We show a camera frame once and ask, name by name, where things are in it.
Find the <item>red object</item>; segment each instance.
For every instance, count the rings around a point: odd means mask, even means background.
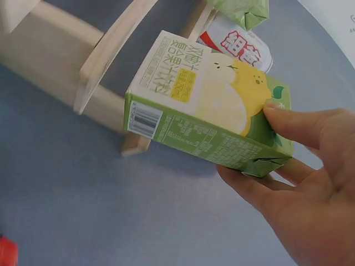
[[[18,247],[11,240],[0,235],[0,266],[16,266]]]
[[[216,46],[216,44],[213,42],[213,40],[210,38],[209,34],[207,32],[203,32],[203,34],[200,36],[200,39],[210,48],[220,52],[221,50]]]

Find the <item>green juice box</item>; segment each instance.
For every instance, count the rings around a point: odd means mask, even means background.
[[[290,89],[264,72],[162,31],[125,96],[124,129],[264,177],[293,154],[262,108],[290,109]]]

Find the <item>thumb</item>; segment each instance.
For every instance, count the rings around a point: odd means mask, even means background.
[[[341,109],[319,112],[295,112],[275,107],[264,106],[264,114],[271,127],[281,136],[297,141],[313,149],[320,148],[324,129],[331,128],[332,117],[342,113]]]

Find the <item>blue table surface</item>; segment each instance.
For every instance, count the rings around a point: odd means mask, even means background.
[[[103,31],[129,3],[49,2]],[[178,33],[194,4],[160,0],[103,84],[124,93],[159,31]],[[270,74],[291,86],[293,108],[354,110],[355,70],[331,37],[297,1],[270,6],[254,31],[270,46]],[[0,80],[0,232],[19,244],[19,265],[294,265],[211,163],[156,143],[122,158],[122,136],[3,66]],[[295,157],[321,166],[301,145]]]

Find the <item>wooden plank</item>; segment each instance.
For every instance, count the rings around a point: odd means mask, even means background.
[[[202,30],[213,20],[215,15],[216,12],[213,6],[208,4],[205,0],[201,0],[182,30],[181,36],[196,41]],[[130,132],[125,136],[121,154],[123,156],[139,154],[148,150],[149,145],[149,139]]]
[[[216,16],[216,11],[213,6],[207,3],[206,0],[201,0],[185,24],[181,36],[197,41],[206,24],[210,23],[214,16]]]
[[[79,71],[103,33],[40,2],[11,33],[0,36],[0,61],[46,93],[73,106]],[[124,99],[102,86],[85,114],[118,132],[123,128]]]
[[[10,33],[40,0],[0,0],[0,32]]]
[[[80,84],[74,103],[74,111],[79,114],[84,111],[112,61],[157,1],[133,0],[98,43],[80,70]]]

